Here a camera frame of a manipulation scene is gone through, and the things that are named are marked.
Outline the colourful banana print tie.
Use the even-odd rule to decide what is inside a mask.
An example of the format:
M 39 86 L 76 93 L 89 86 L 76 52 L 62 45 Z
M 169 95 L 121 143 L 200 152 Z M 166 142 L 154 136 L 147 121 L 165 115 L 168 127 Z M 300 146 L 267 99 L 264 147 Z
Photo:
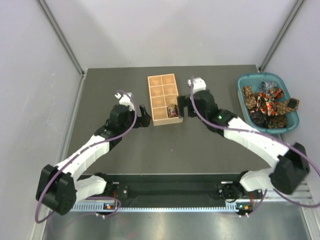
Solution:
M 176 118 L 179 116 L 177 105 L 174 103 L 169 104 L 166 107 L 168 118 Z

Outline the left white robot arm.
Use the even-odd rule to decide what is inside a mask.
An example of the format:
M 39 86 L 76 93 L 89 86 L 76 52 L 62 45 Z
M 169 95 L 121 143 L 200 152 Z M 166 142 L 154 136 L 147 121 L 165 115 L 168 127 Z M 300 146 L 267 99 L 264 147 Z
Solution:
M 41 171 L 35 195 L 38 204 L 63 216 L 75 203 L 94 195 L 109 198 L 114 187 L 101 173 L 85 179 L 80 179 L 80 176 L 100 157 L 109 153 L 130 130 L 150 125 L 152 118 L 145 106 L 140 105 L 139 109 L 141 115 L 137 116 L 129 106 L 115 105 L 105 124 L 94 132 L 87 143 L 55 166 L 46 165 Z

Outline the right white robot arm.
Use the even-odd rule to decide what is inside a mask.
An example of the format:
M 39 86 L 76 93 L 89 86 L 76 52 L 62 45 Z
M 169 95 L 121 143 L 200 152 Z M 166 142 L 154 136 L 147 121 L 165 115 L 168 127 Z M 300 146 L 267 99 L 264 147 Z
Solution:
M 209 90 L 177 97 L 177 107 L 180 117 L 185 116 L 187 108 L 189 117 L 198 117 L 211 132 L 240 144 L 269 165 L 242 172 L 233 185 L 237 197 L 245 198 L 252 191 L 269 188 L 291 195 L 309 175 L 310 165 L 302 144 L 289 145 L 251 127 L 233 112 L 219 108 Z

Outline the wooden eight-compartment box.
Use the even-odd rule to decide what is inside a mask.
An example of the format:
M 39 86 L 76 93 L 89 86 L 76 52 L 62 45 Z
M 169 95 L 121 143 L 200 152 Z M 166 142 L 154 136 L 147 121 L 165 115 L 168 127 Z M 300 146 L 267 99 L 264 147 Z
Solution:
M 148 89 L 151 104 L 151 115 L 154 126 L 171 125 L 183 122 L 183 118 L 168 118 L 167 106 L 178 104 L 179 96 L 175 74 L 148 76 Z

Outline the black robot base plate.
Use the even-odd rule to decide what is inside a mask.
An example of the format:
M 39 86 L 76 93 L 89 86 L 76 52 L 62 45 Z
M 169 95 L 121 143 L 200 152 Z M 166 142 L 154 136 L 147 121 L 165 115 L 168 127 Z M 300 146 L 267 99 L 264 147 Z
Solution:
M 237 174 L 102 174 L 107 181 L 102 194 L 114 197 L 123 207 L 213 207 L 224 202 L 251 201 L 260 190 L 246 191 Z

